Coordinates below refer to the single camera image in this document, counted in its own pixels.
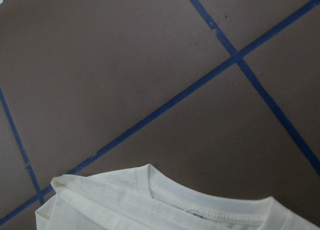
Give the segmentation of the cream long-sleeve cat shirt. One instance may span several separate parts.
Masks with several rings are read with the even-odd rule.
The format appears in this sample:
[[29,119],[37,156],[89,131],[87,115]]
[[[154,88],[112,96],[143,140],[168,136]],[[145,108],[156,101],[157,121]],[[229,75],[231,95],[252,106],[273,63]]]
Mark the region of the cream long-sleeve cat shirt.
[[153,165],[54,177],[38,230],[315,230],[273,197],[242,200],[183,186]]

